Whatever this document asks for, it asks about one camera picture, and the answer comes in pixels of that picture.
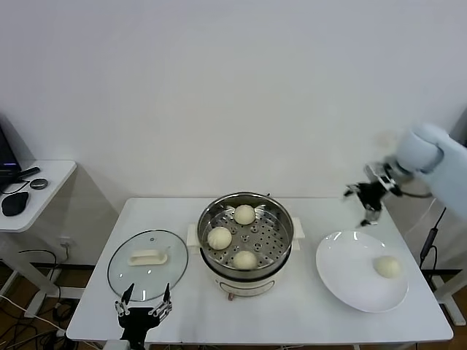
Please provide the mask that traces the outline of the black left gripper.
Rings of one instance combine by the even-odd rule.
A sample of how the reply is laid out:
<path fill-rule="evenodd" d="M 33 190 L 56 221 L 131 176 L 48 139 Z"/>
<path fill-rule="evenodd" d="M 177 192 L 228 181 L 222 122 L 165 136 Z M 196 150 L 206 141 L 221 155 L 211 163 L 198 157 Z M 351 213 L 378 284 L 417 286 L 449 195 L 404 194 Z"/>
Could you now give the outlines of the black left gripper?
<path fill-rule="evenodd" d="M 119 315 L 119 325 L 123 329 L 121 340 L 145 341 L 147 332 L 156 328 L 161 323 L 161 318 L 166 318 L 172 311 L 170 283 L 166 285 L 162 301 L 153 309 L 128 308 L 134 283 L 115 301 L 115 310 Z"/>

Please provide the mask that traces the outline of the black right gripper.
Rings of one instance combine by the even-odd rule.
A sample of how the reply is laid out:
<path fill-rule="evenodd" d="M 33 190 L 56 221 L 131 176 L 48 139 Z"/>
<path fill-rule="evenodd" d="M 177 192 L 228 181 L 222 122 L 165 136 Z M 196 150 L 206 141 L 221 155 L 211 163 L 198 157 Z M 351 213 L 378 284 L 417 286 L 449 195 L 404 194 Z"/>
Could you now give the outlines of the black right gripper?
<path fill-rule="evenodd" d="M 344 190 L 343 198 L 357 195 L 365 210 L 364 218 L 360 221 L 359 227 L 376 225 L 382 210 L 382 199 L 387 194 L 387 190 L 380 182 L 359 182 L 348 184 Z"/>

